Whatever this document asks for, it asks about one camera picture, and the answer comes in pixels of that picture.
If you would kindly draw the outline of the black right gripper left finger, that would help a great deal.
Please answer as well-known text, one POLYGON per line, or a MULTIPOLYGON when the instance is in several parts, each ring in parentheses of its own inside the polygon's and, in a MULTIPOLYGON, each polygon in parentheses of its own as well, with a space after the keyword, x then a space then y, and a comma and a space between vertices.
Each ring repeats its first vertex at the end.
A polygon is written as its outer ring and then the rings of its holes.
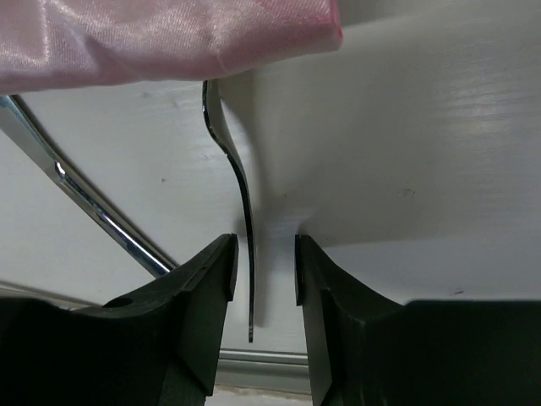
POLYGON ((1 301, 4 405, 202 405, 214 390, 238 239, 102 306, 1 301))

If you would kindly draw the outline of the pink satin placemat cloth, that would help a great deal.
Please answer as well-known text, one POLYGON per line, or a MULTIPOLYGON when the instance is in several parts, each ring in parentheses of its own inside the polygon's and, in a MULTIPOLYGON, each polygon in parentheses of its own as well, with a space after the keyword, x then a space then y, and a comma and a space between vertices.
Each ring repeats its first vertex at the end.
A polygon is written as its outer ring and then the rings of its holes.
POLYGON ((334 1, 4 1, 4 95, 207 80, 342 43, 334 1))

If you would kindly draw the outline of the silver table knife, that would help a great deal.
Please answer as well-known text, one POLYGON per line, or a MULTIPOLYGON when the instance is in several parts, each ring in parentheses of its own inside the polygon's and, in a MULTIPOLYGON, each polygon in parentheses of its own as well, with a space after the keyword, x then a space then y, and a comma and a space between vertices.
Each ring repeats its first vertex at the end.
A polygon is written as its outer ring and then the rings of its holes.
POLYGON ((89 182, 20 96, 1 97, 1 130, 63 193, 153 277, 178 266, 89 182))

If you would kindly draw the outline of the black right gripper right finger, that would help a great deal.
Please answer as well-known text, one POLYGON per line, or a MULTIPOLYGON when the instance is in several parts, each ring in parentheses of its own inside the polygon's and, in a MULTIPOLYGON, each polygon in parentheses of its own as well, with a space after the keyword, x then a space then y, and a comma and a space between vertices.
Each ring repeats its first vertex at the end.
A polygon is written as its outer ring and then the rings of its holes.
POLYGON ((539 302, 398 304, 307 235, 295 272, 314 404, 539 404, 539 302))

